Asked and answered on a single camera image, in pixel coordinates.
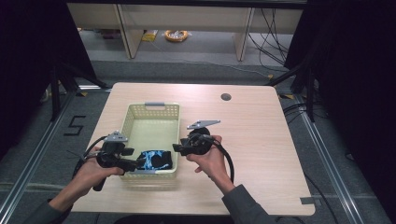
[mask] yellow basket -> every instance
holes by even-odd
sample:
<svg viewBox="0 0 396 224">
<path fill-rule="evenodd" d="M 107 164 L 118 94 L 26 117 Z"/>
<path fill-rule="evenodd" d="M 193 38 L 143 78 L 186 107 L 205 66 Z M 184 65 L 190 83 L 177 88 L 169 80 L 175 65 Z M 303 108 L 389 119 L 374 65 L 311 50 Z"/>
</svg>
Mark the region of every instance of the yellow basket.
<svg viewBox="0 0 396 224">
<path fill-rule="evenodd" d="M 177 169 L 177 153 L 172 145 L 179 141 L 180 106 L 177 103 L 143 103 L 129 105 L 121 133 L 128 138 L 125 144 L 134 148 L 132 156 L 124 159 L 136 160 L 142 151 L 171 151 L 172 169 L 135 170 L 121 178 L 129 177 L 174 177 Z"/>
</svg>

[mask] gray sleeve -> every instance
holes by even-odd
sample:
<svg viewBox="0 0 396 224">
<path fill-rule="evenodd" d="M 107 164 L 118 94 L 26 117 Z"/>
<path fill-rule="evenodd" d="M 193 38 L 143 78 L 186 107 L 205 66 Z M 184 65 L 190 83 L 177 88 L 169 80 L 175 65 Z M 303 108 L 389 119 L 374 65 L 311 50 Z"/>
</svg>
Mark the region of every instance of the gray sleeve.
<svg viewBox="0 0 396 224">
<path fill-rule="evenodd" d="M 235 224 L 274 224 L 261 205 L 250 196 L 243 185 L 239 185 L 222 198 Z"/>
<path fill-rule="evenodd" d="M 66 212 L 60 212 L 52 208 L 48 202 L 44 202 L 23 221 L 23 224 L 62 223 L 69 215 L 71 207 Z"/>
</svg>

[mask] wooden tabletop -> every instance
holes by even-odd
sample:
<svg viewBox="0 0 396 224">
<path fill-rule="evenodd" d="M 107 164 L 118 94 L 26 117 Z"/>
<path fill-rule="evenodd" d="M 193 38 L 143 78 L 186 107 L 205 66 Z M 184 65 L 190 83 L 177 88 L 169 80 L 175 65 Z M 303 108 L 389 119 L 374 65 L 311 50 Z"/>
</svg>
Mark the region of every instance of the wooden tabletop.
<svg viewBox="0 0 396 224">
<path fill-rule="evenodd" d="M 225 101 L 222 94 L 229 94 Z M 114 85 L 93 132 L 93 143 L 101 136 L 120 130 L 127 106 L 144 102 L 180 104 L 180 138 L 197 120 L 220 119 L 209 126 L 221 135 L 235 169 L 235 185 L 243 184 L 270 215 L 310 216 L 310 197 L 289 127 L 276 91 L 272 87 L 117 83 Z M 123 180 L 111 176 L 100 192 L 91 190 L 79 199 L 73 211 L 131 214 L 226 215 L 222 194 L 197 165 L 178 157 L 175 178 Z"/>
</svg>

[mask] hand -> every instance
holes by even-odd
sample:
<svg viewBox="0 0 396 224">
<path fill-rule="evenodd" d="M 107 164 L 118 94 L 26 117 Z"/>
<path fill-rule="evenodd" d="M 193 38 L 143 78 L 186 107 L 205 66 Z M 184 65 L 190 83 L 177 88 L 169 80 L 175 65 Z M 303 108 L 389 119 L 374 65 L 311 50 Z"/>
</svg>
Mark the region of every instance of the hand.
<svg viewBox="0 0 396 224">
<path fill-rule="evenodd" d="M 213 135 L 213 137 L 215 141 L 221 143 L 221 136 Z M 187 160 L 195 161 L 199 165 L 199 167 L 195 169 L 195 173 L 204 171 L 213 182 L 215 182 L 223 194 L 235 188 L 235 185 L 227 175 L 224 155 L 216 146 L 212 145 L 205 155 L 189 154 L 187 155 Z"/>
<path fill-rule="evenodd" d="M 99 149 L 99 147 L 94 147 L 92 151 Z M 64 212 L 80 197 L 86 195 L 92 187 L 99 185 L 104 178 L 123 173 L 124 171 L 119 167 L 103 168 L 96 158 L 90 158 L 81 166 L 72 181 L 49 202 L 49 205 Z"/>
</svg>

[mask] folded clothing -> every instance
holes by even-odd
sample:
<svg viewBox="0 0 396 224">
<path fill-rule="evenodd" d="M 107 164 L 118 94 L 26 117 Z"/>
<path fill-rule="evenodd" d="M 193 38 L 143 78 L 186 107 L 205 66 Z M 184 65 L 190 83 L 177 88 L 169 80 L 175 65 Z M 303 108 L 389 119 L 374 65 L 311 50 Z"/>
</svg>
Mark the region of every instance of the folded clothing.
<svg viewBox="0 0 396 224">
<path fill-rule="evenodd" d="M 141 166 L 136 167 L 138 170 L 170 170 L 172 169 L 171 151 L 150 150 L 142 151 L 138 159 L 146 160 Z"/>
</svg>

